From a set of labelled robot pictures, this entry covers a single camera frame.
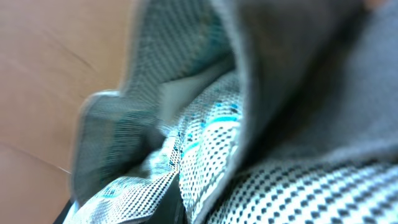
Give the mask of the grey shorts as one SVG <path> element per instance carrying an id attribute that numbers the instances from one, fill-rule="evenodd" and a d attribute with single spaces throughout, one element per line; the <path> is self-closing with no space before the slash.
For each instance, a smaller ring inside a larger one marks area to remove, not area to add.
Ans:
<path id="1" fill-rule="evenodd" d="M 397 2 L 142 1 L 80 116 L 67 223 L 397 222 Z"/>

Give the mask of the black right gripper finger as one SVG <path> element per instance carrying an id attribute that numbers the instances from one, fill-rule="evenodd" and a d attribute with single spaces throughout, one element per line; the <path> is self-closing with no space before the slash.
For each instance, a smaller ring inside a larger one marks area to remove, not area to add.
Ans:
<path id="1" fill-rule="evenodd" d="M 145 218 L 136 218 L 134 220 L 128 220 L 123 224 L 184 224 L 187 222 L 187 216 L 182 203 L 180 195 L 180 189 L 178 186 L 179 177 L 178 174 L 174 175 L 170 186 L 168 187 L 165 195 L 162 197 L 155 212 Z M 78 203 L 69 199 L 65 204 L 63 210 L 60 212 L 58 217 L 55 219 L 53 224 L 66 224 L 72 216 L 76 213 L 79 206 Z"/>

